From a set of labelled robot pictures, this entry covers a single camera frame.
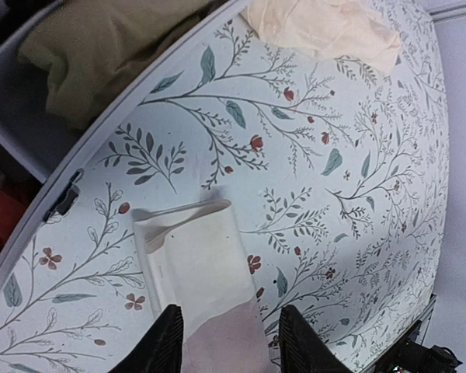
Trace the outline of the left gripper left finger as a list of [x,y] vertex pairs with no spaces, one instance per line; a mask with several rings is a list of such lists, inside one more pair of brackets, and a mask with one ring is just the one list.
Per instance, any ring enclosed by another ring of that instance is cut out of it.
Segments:
[[184,322],[178,305],[168,305],[112,373],[180,373]]

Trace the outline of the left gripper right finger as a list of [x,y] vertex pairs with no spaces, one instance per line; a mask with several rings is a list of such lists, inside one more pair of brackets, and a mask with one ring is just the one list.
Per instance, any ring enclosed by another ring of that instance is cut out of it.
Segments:
[[345,372],[346,366],[330,351],[294,305],[279,317],[281,372]]

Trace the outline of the pink and white underwear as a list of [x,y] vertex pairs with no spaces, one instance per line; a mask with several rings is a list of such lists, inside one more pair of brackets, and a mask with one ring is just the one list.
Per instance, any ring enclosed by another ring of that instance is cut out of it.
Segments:
[[256,288],[229,200],[132,212],[151,310],[178,305],[182,372],[268,372]]

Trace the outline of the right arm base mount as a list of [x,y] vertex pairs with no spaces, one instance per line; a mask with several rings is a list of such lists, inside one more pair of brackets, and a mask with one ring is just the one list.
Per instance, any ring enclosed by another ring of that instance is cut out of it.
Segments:
[[427,348],[406,339],[376,363],[374,372],[451,373],[460,365],[462,362],[447,347]]

